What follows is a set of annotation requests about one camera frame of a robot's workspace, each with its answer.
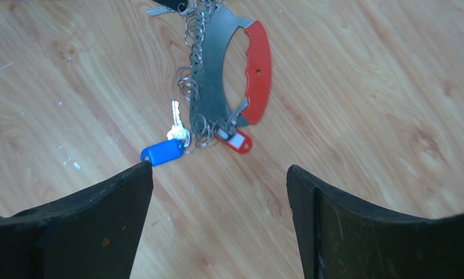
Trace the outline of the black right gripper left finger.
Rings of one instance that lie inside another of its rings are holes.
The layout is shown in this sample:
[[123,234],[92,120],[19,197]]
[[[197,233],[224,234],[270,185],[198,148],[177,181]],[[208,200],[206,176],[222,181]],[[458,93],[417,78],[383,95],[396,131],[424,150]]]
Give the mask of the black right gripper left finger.
[[100,183],[0,216],[0,278],[129,278],[153,191],[138,163]]

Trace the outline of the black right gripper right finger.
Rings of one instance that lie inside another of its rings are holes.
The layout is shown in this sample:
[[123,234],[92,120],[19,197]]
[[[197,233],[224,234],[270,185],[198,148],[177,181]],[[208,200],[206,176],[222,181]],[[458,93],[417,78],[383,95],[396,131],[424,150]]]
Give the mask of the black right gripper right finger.
[[297,165],[286,188],[305,278],[464,278],[464,213],[396,212]]

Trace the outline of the metal key organizer red handle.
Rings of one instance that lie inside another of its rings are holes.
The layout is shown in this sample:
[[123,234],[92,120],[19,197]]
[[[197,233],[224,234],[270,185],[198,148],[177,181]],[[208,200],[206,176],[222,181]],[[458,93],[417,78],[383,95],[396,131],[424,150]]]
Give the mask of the metal key organizer red handle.
[[220,1],[197,1],[188,10],[186,32],[193,34],[190,77],[182,78],[180,84],[188,86],[190,93],[192,130],[203,135],[206,141],[215,137],[215,122],[226,119],[234,111],[224,93],[223,69],[227,47],[238,29],[243,29],[249,38],[244,71],[244,97],[248,99],[248,106],[236,123],[240,130],[257,124],[267,106],[272,81],[267,32],[260,21],[234,16]]

